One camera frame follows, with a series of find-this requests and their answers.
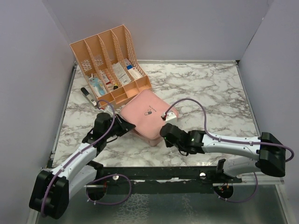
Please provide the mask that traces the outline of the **pink medicine kit case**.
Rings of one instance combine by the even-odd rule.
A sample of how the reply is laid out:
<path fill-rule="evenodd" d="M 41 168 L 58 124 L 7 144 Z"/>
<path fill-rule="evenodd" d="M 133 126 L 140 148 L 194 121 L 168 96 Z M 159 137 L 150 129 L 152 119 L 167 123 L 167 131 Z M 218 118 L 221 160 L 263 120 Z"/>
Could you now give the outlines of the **pink medicine kit case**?
<path fill-rule="evenodd" d="M 135 125 L 135 135 L 150 146 L 156 146 L 163 140 L 159 133 L 165 121 L 161 116 L 169 107 L 152 91 L 143 90 L 121 109 L 121 116 Z"/>

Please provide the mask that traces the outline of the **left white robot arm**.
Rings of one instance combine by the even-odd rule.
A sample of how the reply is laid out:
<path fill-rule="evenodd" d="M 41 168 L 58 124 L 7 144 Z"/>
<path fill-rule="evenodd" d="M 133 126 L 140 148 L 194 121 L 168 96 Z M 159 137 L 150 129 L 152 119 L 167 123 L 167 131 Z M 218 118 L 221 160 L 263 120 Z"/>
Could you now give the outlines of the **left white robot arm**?
<path fill-rule="evenodd" d="M 135 128 L 118 114 L 101 112 L 94 127 L 83 138 L 79 148 L 56 168 L 42 170 L 34 184 L 29 207 L 44 216 L 59 219 L 66 211 L 70 199 L 88 183 L 103 180 L 100 165 L 92 162 L 106 147 L 107 139 L 121 137 Z"/>

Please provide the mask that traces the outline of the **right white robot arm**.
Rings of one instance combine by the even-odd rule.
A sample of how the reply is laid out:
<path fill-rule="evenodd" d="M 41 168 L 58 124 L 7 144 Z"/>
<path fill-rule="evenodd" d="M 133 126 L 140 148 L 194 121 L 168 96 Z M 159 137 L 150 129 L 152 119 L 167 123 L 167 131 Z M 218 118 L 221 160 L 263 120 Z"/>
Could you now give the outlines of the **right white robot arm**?
<path fill-rule="evenodd" d="M 224 136 L 209 135 L 205 131 L 185 132 L 167 123 L 160 130 L 167 147 L 175 146 L 186 154 L 224 153 L 235 155 L 232 160 L 218 163 L 215 179 L 226 182 L 231 177 L 251 172 L 262 172 L 273 177 L 285 176 L 285 149 L 271 133 L 250 138 L 233 137 L 225 141 Z"/>

